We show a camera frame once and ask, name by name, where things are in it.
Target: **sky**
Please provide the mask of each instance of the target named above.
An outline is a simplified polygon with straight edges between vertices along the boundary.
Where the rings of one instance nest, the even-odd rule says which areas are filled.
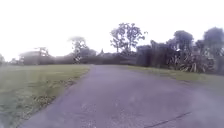
[[[98,52],[113,52],[110,31],[122,22],[148,32],[139,45],[165,42],[177,30],[197,40],[209,28],[224,28],[223,12],[222,0],[0,0],[0,54],[11,60],[47,47],[62,56],[72,51],[73,36]]]

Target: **asphalt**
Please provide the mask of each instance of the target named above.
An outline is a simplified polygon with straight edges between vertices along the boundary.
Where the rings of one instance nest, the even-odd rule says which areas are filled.
[[[88,74],[20,128],[223,128],[222,98],[116,66]]]

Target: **tree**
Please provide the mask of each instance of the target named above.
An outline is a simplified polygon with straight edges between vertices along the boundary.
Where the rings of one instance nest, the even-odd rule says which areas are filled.
[[[136,27],[134,23],[119,24],[118,28],[111,31],[111,35],[113,37],[111,44],[117,49],[117,52],[119,48],[123,48],[125,51],[131,51],[131,47],[136,48],[140,39],[145,39],[140,28]]]
[[[112,40],[110,40],[111,45],[116,48],[117,53],[119,53],[119,49],[124,46],[124,34],[125,30],[123,28],[113,29],[110,32],[111,36],[113,37]]]
[[[204,34],[204,42],[214,57],[220,56],[224,45],[224,32],[221,28],[211,28]]]
[[[0,65],[2,65],[5,62],[4,57],[2,56],[2,54],[0,54]]]
[[[215,59],[215,68],[217,72],[222,72],[224,58],[223,58],[223,45],[224,45],[224,32],[221,28],[211,28],[204,34],[205,47]]]
[[[76,36],[70,39],[73,44],[74,49],[74,60],[76,62],[82,62],[82,60],[86,60],[86,58],[96,56],[96,51],[90,49],[86,45],[86,40],[83,37]]]
[[[176,40],[176,44],[179,46],[180,50],[190,50],[193,41],[193,36],[190,33],[179,30],[174,33],[174,37]]]

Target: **lawn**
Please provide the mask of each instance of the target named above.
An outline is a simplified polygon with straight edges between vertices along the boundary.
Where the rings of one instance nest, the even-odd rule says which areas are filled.
[[[170,77],[179,81],[198,83],[200,85],[208,85],[217,87],[217,89],[222,88],[224,90],[224,77],[218,75],[208,75],[199,73],[189,73],[177,70],[159,69],[159,68],[149,68],[149,67],[137,67],[137,66],[126,66],[131,70],[143,71],[149,74]]]
[[[17,127],[87,71],[87,65],[0,67],[0,127]]]

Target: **road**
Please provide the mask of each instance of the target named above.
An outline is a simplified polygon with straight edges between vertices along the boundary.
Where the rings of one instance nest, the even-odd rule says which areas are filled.
[[[116,66],[92,66],[20,127],[223,128],[223,115],[223,100],[199,86]]]

